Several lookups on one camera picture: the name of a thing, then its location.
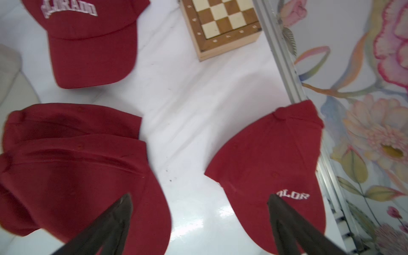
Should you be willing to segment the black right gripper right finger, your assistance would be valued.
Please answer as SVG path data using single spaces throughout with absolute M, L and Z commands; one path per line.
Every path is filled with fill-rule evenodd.
M 267 205 L 279 255 L 299 255 L 300 248 L 308 255 L 345 254 L 278 195 L 271 194 Z

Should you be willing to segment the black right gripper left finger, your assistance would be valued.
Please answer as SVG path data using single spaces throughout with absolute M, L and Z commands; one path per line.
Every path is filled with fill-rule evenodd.
M 129 193 L 107 208 L 90 226 L 53 255 L 121 255 L 128 236 L 133 203 Z

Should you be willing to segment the red cap back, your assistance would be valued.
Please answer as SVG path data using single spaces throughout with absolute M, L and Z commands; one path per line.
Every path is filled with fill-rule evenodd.
M 134 68 L 137 20 L 146 0 L 23 1 L 48 36 L 57 85 L 77 89 L 113 84 Z

